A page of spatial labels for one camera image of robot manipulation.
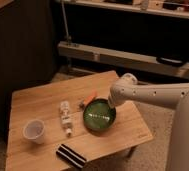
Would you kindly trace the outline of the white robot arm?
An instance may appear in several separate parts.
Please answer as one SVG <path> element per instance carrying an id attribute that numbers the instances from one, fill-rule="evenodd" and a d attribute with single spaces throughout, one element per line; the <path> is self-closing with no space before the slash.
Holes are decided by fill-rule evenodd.
<path id="1" fill-rule="evenodd" d="M 110 87 L 111 108 L 128 100 L 175 110 L 166 171 L 189 171 L 189 83 L 138 85 L 130 73 Z"/>

